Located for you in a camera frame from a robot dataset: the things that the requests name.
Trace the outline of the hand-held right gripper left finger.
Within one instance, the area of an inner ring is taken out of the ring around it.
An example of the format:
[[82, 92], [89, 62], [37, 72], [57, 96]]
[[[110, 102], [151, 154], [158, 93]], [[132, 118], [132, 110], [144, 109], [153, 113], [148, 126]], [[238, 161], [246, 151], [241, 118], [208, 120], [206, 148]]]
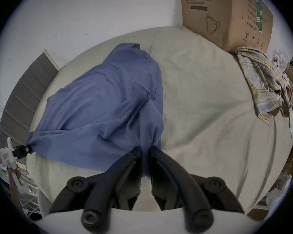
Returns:
[[109, 212], [117, 203], [116, 189], [128, 179], [135, 167], [134, 176], [141, 181], [141, 147], [136, 146], [118, 159], [109, 169], [90, 177], [70, 178], [53, 202], [49, 214], [82, 210], [81, 224], [91, 233], [104, 233], [109, 222]]

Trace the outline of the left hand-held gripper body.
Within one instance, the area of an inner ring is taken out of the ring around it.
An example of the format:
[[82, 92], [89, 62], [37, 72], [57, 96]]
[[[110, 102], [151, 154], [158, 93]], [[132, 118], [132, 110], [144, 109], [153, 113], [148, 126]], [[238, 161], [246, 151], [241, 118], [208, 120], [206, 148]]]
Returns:
[[0, 149], [0, 164], [12, 170], [17, 169], [17, 163], [13, 154], [14, 147], [11, 138], [7, 138], [7, 147]]

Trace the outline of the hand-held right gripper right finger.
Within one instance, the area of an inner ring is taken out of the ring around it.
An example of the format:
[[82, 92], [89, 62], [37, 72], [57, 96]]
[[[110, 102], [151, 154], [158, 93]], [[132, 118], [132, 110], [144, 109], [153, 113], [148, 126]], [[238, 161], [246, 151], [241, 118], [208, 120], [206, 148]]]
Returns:
[[223, 179], [190, 174], [157, 146], [150, 148], [150, 173], [152, 196], [160, 210], [183, 208], [185, 226], [191, 233], [203, 233], [212, 227], [213, 209], [245, 213]]

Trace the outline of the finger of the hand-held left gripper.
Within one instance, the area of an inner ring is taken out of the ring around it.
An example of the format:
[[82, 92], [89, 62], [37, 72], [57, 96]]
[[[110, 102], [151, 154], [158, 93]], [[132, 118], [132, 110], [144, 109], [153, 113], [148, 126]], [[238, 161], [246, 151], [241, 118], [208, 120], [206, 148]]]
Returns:
[[28, 154], [32, 154], [32, 148], [30, 146], [19, 145], [14, 148], [12, 154], [15, 158], [21, 159], [26, 157]]

